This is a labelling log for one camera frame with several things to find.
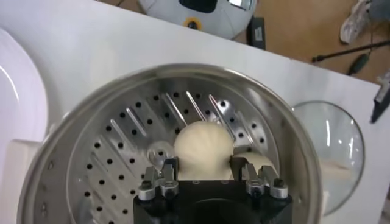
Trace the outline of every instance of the sneaker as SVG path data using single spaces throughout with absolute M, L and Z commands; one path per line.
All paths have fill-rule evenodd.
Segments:
M 369 24 L 369 9 L 371 0 L 359 0 L 352 7 L 350 16 L 344 21 L 340 29 L 340 40 L 345 44 L 352 43 L 363 29 Z

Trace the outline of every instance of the wooden floor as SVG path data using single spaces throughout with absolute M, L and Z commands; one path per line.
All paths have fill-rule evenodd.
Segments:
M 103 0 L 116 5 L 120 0 Z M 371 43 L 371 26 L 351 45 L 342 45 L 339 29 L 357 0 L 260 0 L 255 16 L 264 17 L 266 23 L 266 50 L 289 58 L 311 63 L 318 54 L 329 54 Z M 136 0 L 124 0 L 120 7 L 141 12 Z M 375 22 L 374 43 L 390 39 L 390 23 Z M 235 41 L 244 43 L 244 34 Z M 316 64 L 345 74 L 356 57 L 350 55 L 331 58 Z M 370 61 L 355 75 L 359 79 L 376 82 L 379 75 L 390 69 L 390 47 L 372 52 Z

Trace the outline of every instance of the white countertop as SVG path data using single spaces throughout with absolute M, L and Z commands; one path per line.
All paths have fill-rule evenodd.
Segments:
M 247 74 L 290 105 L 324 100 L 361 127 L 366 162 L 350 200 L 322 223 L 377 223 L 390 182 L 390 110 L 369 123 L 378 85 L 92 0 L 0 0 L 0 27 L 31 56 L 50 123 L 112 79 L 149 66 L 206 63 Z

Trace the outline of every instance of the dough ball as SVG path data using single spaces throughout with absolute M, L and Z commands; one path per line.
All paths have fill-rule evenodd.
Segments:
M 235 155 L 234 157 L 243 157 L 255 166 L 256 172 L 261 169 L 262 166 L 272 166 L 274 171 L 277 173 L 274 164 L 266 156 L 262 156 L 255 152 L 244 152 Z
M 176 138 L 180 180 L 228 180 L 233 139 L 215 122 L 198 121 L 184 128 Z

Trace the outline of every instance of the perforated steamer tray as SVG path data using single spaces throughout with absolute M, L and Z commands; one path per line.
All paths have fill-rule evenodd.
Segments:
M 266 155 L 294 198 L 294 223 L 318 223 L 319 166 L 290 108 L 258 82 L 206 65 L 148 69 L 85 99 L 33 162 L 18 223 L 133 223 L 146 167 L 161 168 L 180 130 L 201 120 L 223 125 L 236 153 Z

